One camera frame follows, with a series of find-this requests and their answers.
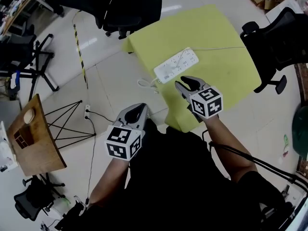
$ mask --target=wall outlet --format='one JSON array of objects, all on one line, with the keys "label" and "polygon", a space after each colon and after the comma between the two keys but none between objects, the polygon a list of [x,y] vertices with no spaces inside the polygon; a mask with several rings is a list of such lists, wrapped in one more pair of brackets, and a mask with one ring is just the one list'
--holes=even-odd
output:
[{"label": "wall outlet", "polygon": [[90,105],[87,104],[86,107],[85,107],[85,115],[84,115],[85,120],[87,120],[86,117],[90,118],[90,112],[89,111],[90,111]]}]

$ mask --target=floor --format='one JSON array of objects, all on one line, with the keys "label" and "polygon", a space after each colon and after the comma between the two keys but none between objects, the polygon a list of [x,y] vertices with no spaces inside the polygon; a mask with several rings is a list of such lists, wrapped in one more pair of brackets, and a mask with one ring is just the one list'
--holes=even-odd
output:
[{"label": "floor", "polygon": [[[241,33],[242,25],[248,21],[256,21],[260,27],[269,24],[264,13],[250,0],[163,0],[162,17],[212,3],[227,16],[238,33]],[[83,100],[66,126],[92,132],[91,124],[83,119],[85,104],[90,103],[92,111],[114,120],[122,109],[131,104],[145,102],[150,107],[151,118],[159,129],[164,131],[167,106],[160,95],[154,94],[151,90],[138,88],[137,79],[141,77],[151,79],[139,64],[137,57],[121,51],[122,41],[118,40],[117,33],[107,38],[104,31],[97,28],[94,17],[81,12],[75,16],[73,22],[77,27],[82,58],[87,69],[89,91],[86,90],[72,26],[75,13],[74,9],[66,9],[64,18],[52,17],[49,12],[39,13],[37,17],[36,29],[40,33],[39,41],[42,41],[48,33],[54,34],[53,40],[46,48],[55,53],[55,58],[49,64],[48,73],[60,86],[60,90],[53,94],[47,84],[39,79],[36,93],[39,93],[43,101],[45,113]],[[298,156],[291,149],[287,157],[282,158],[283,137],[287,135],[292,144],[291,124],[294,111],[300,103],[300,96],[294,68],[292,66],[285,68],[277,73],[276,79],[282,75],[286,75],[288,83],[281,95],[276,94],[274,87],[267,86],[261,93],[251,93],[235,107],[221,113],[220,118],[253,156],[288,172],[294,172]],[[120,89],[119,83],[126,88]],[[22,80],[21,86],[20,99],[22,105],[25,105],[31,83],[28,80]],[[53,121],[60,114],[61,112],[48,116],[47,120]],[[95,114],[91,114],[91,118],[99,135],[96,141],[90,192],[110,161],[103,147],[103,132],[110,122]],[[58,125],[63,124],[65,120],[66,117],[63,116],[59,119]],[[193,132],[201,135],[204,130],[205,126],[201,125]],[[57,131],[57,129],[51,130],[53,134]],[[62,136],[69,135],[69,132],[64,132]],[[64,193],[72,204],[74,195],[82,200],[87,197],[93,143],[94,140],[86,140],[63,148],[61,154],[67,168],[52,173],[57,181],[65,182]],[[213,158],[219,169],[227,176],[215,152],[213,152]],[[261,168],[259,172],[279,190],[284,188],[284,180]],[[44,213],[40,213],[37,220],[31,222],[24,220],[16,212],[13,196],[24,190],[21,182],[23,178],[20,168],[0,175],[0,212],[2,213],[0,231],[17,229],[30,231],[38,229],[42,220],[47,225],[53,222],[53,219]]]}]

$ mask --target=white power strip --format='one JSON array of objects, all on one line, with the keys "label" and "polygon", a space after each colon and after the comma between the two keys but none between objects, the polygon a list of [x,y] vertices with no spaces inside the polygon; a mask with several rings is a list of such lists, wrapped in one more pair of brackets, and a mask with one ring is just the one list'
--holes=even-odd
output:
[{"label": "white power strip", "polygon": [[157,66],[154,72],[157,78],[165,84],[198,62],[199,59],[193,50],[186,48]]}]

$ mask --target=desk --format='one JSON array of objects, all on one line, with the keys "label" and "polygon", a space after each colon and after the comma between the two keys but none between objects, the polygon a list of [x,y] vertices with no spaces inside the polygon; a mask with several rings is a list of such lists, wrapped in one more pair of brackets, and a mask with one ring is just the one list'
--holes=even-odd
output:
[{"label": "desk", "polygon": [[[2,32],[2,35],[5,35],[9,28],[12,26],[13,22],[15,21],[15,19],[17,18],[17,16],[21,13],[21,11],[28,5],[28,3],[30,2],[31,0],[24,0],[23,3],[21,3],[17,9],[17,11],[15,12],[15,14],[8,18],[6,24],[5,24],[5,27],[3,29],[3,32]],[[43,6],[45,6],[47,9],[53,11],[52,7],[49,6],[48,3],[46,3],[44,0],[36,0],[38,1],[40,4],[42,4]]]},{"label": "desk", "polygon": [[[34,144],[21,149],[14,140],[14,133],[25,124],[24,114],[30,108],[33,108],[36,113],[30,123]],[[22,109],[9,127],[7,134],[13,146],[17,162],[26,176],[47,173],[66,167],[49,131],[38,94]]]},{"label": "desk", "polygon": [[[186,47],[223,48],[245,47],[228,19],[215,7],[182,11],[164,18],[130,35],[123,50],[137,57],[155,78],[153,69]],[[202,78],[216,86],[223,94],[224,109],[229,109],[261,84],[257,69],[247,49],[195,51],[199,63],[166,84],[156,82],[164,97],[169,113],[165,123],[188,132],[199,126],[187,110],[188,103],[175,89],[174,81],[189,75]]]}]

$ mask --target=wooden board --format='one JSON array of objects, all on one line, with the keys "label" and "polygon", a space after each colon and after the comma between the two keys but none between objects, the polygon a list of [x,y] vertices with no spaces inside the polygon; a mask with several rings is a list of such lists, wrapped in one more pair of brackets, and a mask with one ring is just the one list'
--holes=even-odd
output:
[{"label": "wooden board", "polygon": [[[35,117],[30,123],[34,144],[21,149],[14,140],[14,133],[25,125],[24,115],[30,108],[35,110]],[[38,94],[22,109],[9,127],[7,134],[16,154],[17,162],[26,176],[66,168],[66,164],[51,136]]]}]

